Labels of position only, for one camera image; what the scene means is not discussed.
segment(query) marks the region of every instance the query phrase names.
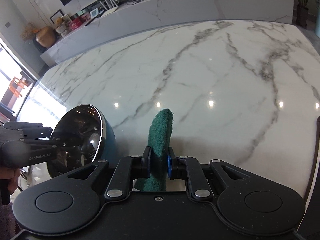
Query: green sponge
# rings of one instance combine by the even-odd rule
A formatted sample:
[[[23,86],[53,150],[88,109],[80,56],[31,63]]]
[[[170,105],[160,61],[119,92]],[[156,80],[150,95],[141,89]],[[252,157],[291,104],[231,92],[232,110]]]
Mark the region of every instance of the green sponge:
[[[135,188],[141,191],[165,191],[167,179],[167,151],[172,133],[173,113],[161,110],[149,129],[148,146],[153,151],[150,157],[150,178],[138,179]]]

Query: metal cap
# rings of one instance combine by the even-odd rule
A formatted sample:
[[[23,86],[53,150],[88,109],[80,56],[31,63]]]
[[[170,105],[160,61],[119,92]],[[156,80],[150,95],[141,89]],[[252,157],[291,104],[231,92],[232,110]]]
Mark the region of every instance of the metal cap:
[[[111,189],[107,192],[109,197],[120,197],[122,196],[122,191],[119,189]]]
[[[198,189],[196,192],[195,192],[195,195],[197,197],[209,197],[210,196],[210,191],[209,190],[206,190],[206,189]]]

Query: orange stool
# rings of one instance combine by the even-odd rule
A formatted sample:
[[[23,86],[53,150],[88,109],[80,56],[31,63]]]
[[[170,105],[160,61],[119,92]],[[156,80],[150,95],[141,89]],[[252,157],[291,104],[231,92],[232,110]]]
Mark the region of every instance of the orange stool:
[[[22,80],[18,79],[17,77],[14,77],[9,84],[9,90],[13,93],[13,95],[16,96],[17,98],[22,97],[20,92],[13,86],[13,84],[18,85],[22,89],[24,89],[24,87],[27,86],[27,84]]]

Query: blue bowl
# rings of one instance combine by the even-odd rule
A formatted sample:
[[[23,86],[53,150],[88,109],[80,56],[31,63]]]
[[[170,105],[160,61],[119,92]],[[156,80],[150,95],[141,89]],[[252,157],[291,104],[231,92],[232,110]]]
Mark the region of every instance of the blue bowl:
[[[95,160],[107,159],[110,165],[116,166],[120,159],[116,154],[112,127],[103,114],[91,105],[79,105],[67,112],[50,139],[58,140],[62,145],[77,145],[57,148],[57,159],[47,162],[52,178]]]

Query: red gift box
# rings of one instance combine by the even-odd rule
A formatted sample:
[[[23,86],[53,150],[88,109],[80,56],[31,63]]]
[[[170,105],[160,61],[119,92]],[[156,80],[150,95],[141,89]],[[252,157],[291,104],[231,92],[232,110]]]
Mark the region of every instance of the red gift box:
[[[75,20],[73,20],[71,23],[69,23],[69,27],[71,30],[75,30],[77,28],[79,28],[80,26],[82,25],[82,21],[81,21],[81,18],[78,17],[76,18]]]

